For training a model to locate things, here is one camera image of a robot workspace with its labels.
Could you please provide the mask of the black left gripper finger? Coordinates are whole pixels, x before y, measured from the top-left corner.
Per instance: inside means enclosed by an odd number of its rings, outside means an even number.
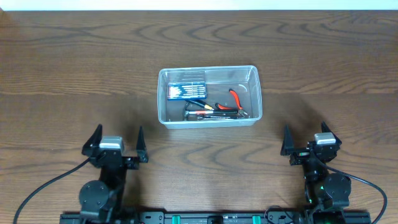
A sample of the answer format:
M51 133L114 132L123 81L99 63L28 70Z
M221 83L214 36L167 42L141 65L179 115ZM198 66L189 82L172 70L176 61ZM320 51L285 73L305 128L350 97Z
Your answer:
M82 147L82 154L84 156L92 156L93 153L99 148L103 136L103 126L99 124L94 133L89 137Z
M149 156L147 153L147 148L144 140L144 131L142 126L139 128L139 133L137 137L136 152L139 158L139 162L148 163Z

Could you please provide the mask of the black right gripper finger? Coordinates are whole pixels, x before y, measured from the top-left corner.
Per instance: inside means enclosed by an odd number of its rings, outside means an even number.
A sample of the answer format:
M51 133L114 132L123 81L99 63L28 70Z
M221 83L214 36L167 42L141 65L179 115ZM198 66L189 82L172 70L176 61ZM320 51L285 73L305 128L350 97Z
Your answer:
M281 147L281 150L280 150L280 154L281 154L281 156L288 156L291 153L293 153L294 150L295 150L294 141L293 141L289 126L285 125L285 127L284 127L284 138L283 138L283 141L282 141L282 147Z
M331 133L336 140L336 144L338 144L339 146L342 144L342 141L339 139L339 137L336 134L334 134L333 131L331 131L331 129L327 126L326 122L324 121L322 121L321 123L321 130L322 133Z

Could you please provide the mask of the red handled pliers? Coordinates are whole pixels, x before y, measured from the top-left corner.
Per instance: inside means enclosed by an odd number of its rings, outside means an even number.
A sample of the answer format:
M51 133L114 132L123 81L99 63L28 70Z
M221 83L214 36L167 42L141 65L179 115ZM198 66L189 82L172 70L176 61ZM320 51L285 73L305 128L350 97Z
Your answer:
M223 111L236 111L238 116L242 117L242 118L249 118L249 114L244 110L244 108L241 105L240 99L238 94L233 90L233 89L229 89L229 93L233 96L234 101L236 103L236 107L235 108L231 108L228 106L223 106L219 103L216 103L215 106L218 110L223 110Z

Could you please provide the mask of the small claw hammer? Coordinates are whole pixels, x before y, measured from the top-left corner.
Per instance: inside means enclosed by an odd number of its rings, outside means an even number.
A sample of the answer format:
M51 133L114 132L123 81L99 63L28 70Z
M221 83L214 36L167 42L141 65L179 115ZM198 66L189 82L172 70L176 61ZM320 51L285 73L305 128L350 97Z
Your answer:
M223 110L185 110L183 112L183 120L188 121L190 117L197 119L198 114L208 114L214 116L238 116L236 111L223 111Z

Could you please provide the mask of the silver combination wrench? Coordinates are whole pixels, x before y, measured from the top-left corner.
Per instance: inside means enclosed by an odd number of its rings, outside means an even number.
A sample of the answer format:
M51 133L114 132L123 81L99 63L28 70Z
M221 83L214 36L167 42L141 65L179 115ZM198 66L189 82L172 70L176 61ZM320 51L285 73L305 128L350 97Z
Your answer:
M239 119L237 116L214 116L208 114L198 114L197 120L204 121L204 120L236 120Z

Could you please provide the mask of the black yellow screwdriver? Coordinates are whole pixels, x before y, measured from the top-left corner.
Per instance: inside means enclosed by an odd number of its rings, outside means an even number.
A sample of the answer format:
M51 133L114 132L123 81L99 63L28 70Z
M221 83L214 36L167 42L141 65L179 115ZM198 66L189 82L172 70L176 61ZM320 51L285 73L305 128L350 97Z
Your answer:
M214 110L214 108L212 106L210 106L209 104L207 104L206 102L204 102L202 100L186 100L186 102L193 104L193 105L197 105L206 110Z

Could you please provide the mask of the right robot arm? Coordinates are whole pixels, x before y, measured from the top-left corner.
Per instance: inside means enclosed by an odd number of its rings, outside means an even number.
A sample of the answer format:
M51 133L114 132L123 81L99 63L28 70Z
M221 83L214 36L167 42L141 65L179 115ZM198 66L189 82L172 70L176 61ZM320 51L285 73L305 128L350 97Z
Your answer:
M289 156L292 166L302 166L307 205L295 223L345 223L343 209L349 205L351 179L337 172L329 173L326 163L337 156L341 140L322 122L322 131L305 147L295 147L288 126L280 154Z

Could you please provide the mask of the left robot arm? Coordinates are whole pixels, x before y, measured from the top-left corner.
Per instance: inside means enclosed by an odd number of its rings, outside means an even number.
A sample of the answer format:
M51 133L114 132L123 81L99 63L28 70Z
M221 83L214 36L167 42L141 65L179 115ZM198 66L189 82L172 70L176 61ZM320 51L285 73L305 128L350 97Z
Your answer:
M128 170L138 170L149 156L144 132L139 128L136 156L124 156L124 142L120 136L103 136L103 126L98 125L82 147L88 162L100 169L99 179L87 182L80 190L80 223L129 223L135 217L123 217L122 200Z

